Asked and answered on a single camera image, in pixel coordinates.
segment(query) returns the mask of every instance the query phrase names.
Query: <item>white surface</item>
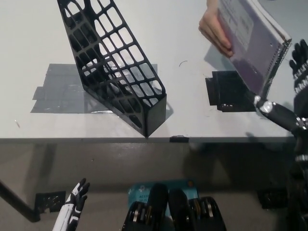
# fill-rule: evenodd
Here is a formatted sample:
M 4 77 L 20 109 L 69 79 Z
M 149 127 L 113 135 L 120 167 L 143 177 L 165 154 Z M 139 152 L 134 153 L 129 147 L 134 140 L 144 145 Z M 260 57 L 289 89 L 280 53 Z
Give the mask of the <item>white surface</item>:
M 149 141 L 168 141 L 178 135 L 191 137 L 191 141 L 248 141 L 250 136 L 277 141 L 288 136 L 255 113 L 222 113 L 209 106 L 205 77 L 230 65 L 198 31 L 205 0 L 115 1 L 150 62 L 158 64 L 158 75 L 174 111 Z M 294 42 L 308 39 L 307 30 L 299 26 L 308 21 L 306 0 L 261 3 Z M 0 22 L 0 141 L 146 141 L 111 114 L 30 113 L 35 104 L 33 94 L 43 85 L 49 64 L 74 63 L 56 0 L 2 0 Z M 184 60 L 188 62 L 179 67 Z M 269 98 L 292 107 L 292 82 L 291 69 L 284 61 Z

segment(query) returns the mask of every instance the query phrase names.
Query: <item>robotic hand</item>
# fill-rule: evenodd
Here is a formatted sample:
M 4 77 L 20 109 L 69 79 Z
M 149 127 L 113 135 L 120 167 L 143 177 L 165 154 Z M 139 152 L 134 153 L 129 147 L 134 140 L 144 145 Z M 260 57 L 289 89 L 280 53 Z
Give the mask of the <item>robotic hand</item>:
M 70 193 L 65 205 L 62 206 L 59 216 L 52 231 L 75 231 L 80 219 L 80 215 L 87 199 L 86 193 L 90 183 L 86 179 L 76 185 Z
M 255 107 L 272 122 L 292 132 L 296 138 L 295 162 L 290 169 L 288 185 L 288 229 L 308 230 L 308 45 L 295 45 L 290 67 L 294 78 L 294 112 L 254 97 Z

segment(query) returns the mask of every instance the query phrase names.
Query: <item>table leg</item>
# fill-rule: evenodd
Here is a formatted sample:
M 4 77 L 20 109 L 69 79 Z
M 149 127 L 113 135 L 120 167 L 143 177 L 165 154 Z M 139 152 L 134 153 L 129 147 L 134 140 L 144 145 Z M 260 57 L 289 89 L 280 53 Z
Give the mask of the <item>table leg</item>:
M 23 202 L 12 190 L 0 181 L 0 197 L 16 209 L 30 222 L 38 222 L 40 220 L 39 213 L 31 209 Z

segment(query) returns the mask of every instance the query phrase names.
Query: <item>white paper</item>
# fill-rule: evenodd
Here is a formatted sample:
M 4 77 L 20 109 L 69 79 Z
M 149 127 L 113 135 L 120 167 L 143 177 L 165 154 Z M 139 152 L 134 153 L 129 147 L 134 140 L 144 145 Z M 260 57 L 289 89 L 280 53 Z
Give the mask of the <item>white paper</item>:
M 254 28 L 253 20 L 239 0 L 219 0 L 218 7 L 222 17 L 246 51 Z

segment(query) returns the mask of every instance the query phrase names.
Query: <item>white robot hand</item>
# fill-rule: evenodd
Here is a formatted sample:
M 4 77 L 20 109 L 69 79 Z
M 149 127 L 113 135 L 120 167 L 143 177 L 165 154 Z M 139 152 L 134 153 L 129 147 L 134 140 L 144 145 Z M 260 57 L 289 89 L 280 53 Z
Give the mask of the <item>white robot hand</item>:
M 70 193 L 64 206 L 58 215 L 52 231 L 75 231 L 80 219 L 80 215 L 87 199 L 86 193 L 90 183 L 86 179 L 81 182 Z

